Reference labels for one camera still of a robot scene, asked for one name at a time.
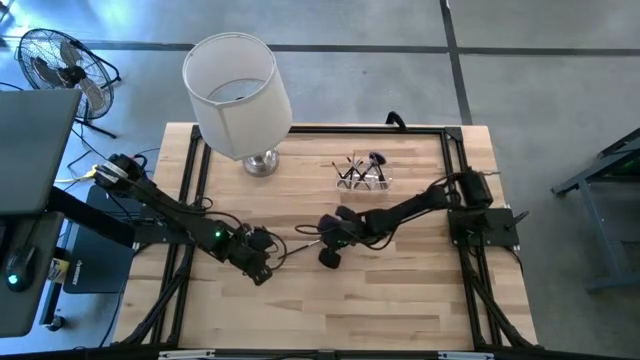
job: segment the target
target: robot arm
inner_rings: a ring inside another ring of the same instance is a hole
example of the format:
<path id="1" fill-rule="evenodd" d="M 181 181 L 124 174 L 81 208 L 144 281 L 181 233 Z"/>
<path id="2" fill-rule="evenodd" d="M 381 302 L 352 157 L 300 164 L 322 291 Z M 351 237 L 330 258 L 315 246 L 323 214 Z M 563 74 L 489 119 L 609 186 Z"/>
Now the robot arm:
<path id="1" fill-rule="evenodd" d="M 229 262 L 249 276 L 256 285 L 261 285 L 272 276 L 266 264 L 269 254 L 266 249 L 273 245 L 270 233 L 264 228 L 251 229 L 238 222 L 235 228 L 224 221 L 205 217 L 203 209 L 180 203 L 162 192 L 146 176 L 144 168 L 126 155 L 111 155 L 104 165 L 98 167 L 96 184 L 123 197 L 134 198 L 158 215 L 162 225 L 172 233 L 187 236 L 198 248 L 220 262 Z"/>
<path id="2" fill-rule="evenodd" d="M 339 206 L 335 215 L 325 214 L 318 222 L 321 240 L 326 245 L 319 255 L 320 262 L 336 269 L 340 265 L 337 250 L 347 245 L 363 244 L 371 248 L 381 240 L 393 235 L 404 222 L 427 212 L 448 208 L 460 208 L 458 201 L 447 199 L 446 184 L 458 181 L 465 199 L 465 209 L 487 208 L 493 202 L 484 174 L 471 168 L 436 180 L 423 193 L 389 209 L 372 209 L 362 213 Z"/>

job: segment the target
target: lamp base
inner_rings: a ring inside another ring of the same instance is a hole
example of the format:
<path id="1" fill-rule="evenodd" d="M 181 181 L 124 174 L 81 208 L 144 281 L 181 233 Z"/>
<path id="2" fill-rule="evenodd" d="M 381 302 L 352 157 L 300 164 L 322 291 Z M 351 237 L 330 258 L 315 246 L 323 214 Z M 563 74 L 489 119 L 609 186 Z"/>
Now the lamp base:
<path id="1" fill-rule="evenodd" d="M 280 163 L 280 154 L 276 148 L 267 150 L 264 154 L 252 156 L 242 160 L 244 169 L 255 177 L 264 177 L 273 174 Z"/>

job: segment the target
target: concrete floor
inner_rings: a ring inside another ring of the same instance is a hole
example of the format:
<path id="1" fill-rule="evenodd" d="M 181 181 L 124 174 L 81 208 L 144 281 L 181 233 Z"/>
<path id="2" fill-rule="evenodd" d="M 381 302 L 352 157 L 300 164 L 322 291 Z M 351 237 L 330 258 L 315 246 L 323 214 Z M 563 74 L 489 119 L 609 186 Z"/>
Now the concrete floor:
<path id="1" fill-rule="evenodd" d="M 640 48 L 640 3 L 627 0 L 450 0 L 459 46 Z M 14 0 L 0 21 L 0 81 L 28 87 L 11 40 L 31 28 L 81 40 L 195 43 L 222 31 L 270 44 L 446 46 L 438 0 Z M 96 122 L 120 137 L 93 133 L 106 154 L 160 145 L 168 121 L 194 121 L 181 78 L 185 52 L 99 51 L 115 64 L 110 112 Z M 461 124 L 447 54 L 278 53 L 298 122 L 382 122 L 390 110 L 411 124 Z M 638 127 L 640 57 L 461 56 L 474 124 L 489 126 L 506 198 L 531 215 L 519 225 L 525 281 L 540 344 L 566 351 L 640 356 L 640 292 L 589 295 L 604 275 L 595 234 L 578 194 L 549 189 Z M 63 164 L 82 154 L 72 137 Z M 155 153 L 150 153 L 155 163 Z M 75 169 L 98 160 L 91 155 Z M 69 176 L 61 168 L 59 176 Z M 84 199 L 88 184 L 70 192 Z M 0 340 L 0 353 L 97 346 L 115 295 L 63 295 L 70 326 L 34 327 Z"/>

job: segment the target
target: white lampshade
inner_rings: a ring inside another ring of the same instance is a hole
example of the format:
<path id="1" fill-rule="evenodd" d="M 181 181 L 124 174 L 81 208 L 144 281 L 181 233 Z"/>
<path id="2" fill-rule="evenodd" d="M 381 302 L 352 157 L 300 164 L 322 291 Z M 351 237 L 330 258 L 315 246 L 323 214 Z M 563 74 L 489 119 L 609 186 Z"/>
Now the white lampshade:
<path id="1" fill-rule="evenodd" d="M 257 38 L 224 33 L 203 40 L 187 55 L 182 76 L 202 137 L 220 154 L 246 159 L 274 148 L 287 135 L 289 98 L 275 56 Z M 238 94 L 217 96 L 223 88 L 247 82 L 258 86 L 239 94 L 240 99 Z"/>

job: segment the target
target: wooden table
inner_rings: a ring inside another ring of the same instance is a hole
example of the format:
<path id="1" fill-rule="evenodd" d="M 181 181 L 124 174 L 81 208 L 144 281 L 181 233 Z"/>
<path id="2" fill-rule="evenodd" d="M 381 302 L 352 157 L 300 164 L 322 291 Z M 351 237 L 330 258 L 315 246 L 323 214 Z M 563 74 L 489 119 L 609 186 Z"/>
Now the wooden table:
<path id="1" fill-rule="evenodd" d="M 181 184 L 192 124 L 167 125 L 154 181 L 176 197 Z M 496 171 L 488 128 L 462 127 L 469 165 Z M 314 240 L 296 233 L 297 224 L 315 224 L 343 204 L 356 211 L 389 207 L 424 191 L 442 176 L 437 136 L 372 134 L 290 134 L 278 147 L 277 172 L 247 175 L 240 163 L 213 153 L 205 195 L 214 209 L 233 213 L 252 225 L 279 234 L 289 249 Z M 331 161 L 346 163 L 381 151 L 394 169 L 387 195 L 336 190 Z M 196 159 L 190 199 L 197 182 Z M 488 177 L 504 206 L 498 176 Z M 457 250 L 450 245 L 444 211 L 409 222 L 383 251 L 364 246 L 341 250 L 339 269 L 317 260 L 320 246 L 287 259 L 264 285 L 256 287 L 229 264 L 197 250 L 191 272 L 180 347 L 254 349 L 434 350 L 472 348 Z M 167 246 L 154 245 L 135 258 L 123 298 L 115 339 L 123 339 L 142 320 L 158 296 Z M 520 332 L 535 332 L 519 266 L 501 248 L 487 258 L 496 301 Z M 478 302 L 483 334 L 490 339 L 486 311 Z M 173 315 L 168 306 L 165 334 Z"/>

